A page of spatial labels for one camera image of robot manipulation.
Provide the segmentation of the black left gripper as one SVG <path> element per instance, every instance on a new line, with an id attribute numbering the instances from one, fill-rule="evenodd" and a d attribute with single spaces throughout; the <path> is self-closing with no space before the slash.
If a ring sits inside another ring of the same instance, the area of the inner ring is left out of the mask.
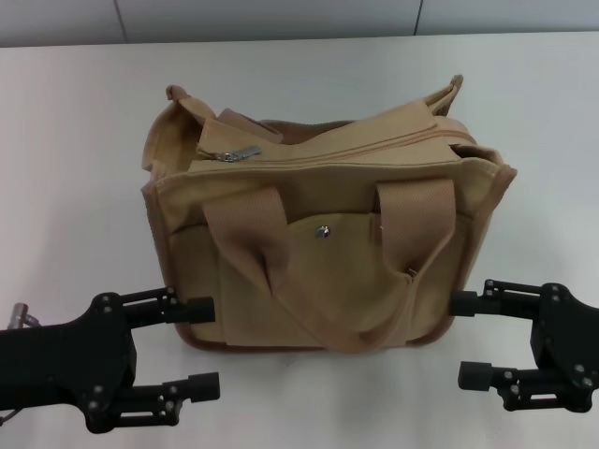
<path id="1" fill-rule="evenodd" d="M 72 405 L 92 432 L 176 426 L 186 400 L 218 400 L 217 372 L 132 386 L 137 353 L 131 326 L 215 321 L 211 297 L 183 302 L 174 287 L 95 297 L 80 317 L 42 326 L 24 303 L 1 333 L 1 421 L 23 409 Z"/>

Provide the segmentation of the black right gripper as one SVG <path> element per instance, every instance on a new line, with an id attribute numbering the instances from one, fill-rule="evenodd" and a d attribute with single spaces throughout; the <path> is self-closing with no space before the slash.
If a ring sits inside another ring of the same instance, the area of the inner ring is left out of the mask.
<path id="1" fill-rule="evenodd" d="M 477 314 L 534 319 L 531 347 L 538 369 L 461 362 L 462 390 L 494 388 L 506 411 L 565 409 L 585 413 L 598 389 L 598 310 L 577 300 L 567 287 L 539 287 L 486 280 L 483 291 L 459 291 L 449 300 L 451 316 Z"/>

